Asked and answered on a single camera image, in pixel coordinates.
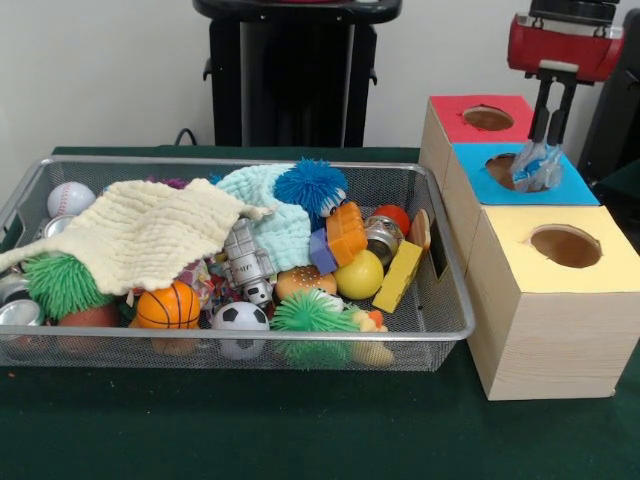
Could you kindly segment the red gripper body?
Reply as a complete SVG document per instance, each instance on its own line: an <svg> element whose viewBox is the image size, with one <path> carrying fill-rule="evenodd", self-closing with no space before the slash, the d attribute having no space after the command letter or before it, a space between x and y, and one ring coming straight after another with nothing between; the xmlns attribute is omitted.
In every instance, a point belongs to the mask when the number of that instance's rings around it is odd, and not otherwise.
<svg viewBox="0 0 640 480"><path fill-rule="evenodd" d="M526 73L545 69L574 73L580 82L603 82L616 66L623 45L624 30L620 27L515 18L507 62L511 69Z"/></svg>

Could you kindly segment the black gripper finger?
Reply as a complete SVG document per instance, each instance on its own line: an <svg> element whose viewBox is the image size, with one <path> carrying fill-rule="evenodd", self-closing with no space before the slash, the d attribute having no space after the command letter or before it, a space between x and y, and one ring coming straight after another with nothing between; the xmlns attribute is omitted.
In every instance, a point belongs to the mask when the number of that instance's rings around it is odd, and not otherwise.
<svg viewBox="0 0 640 480"><path fill-rule="evenodd" d="M563 144L566 125L577 88L577 82L574 80L563 80L562 84L564 90L560 104L551 115L548 127L547 144L549 146L560 146Z"/></svg>
<svg viewBox="0 0 640 480"><path fill-rule="evenodd" d="M554 83L554 73L537 73L537 79L540 82L538 95L535 103L532 123L529 131L529 139L534 144L541 143L546 135L547 126L550 118L548 109L548 100L551 87Z"/></svg>

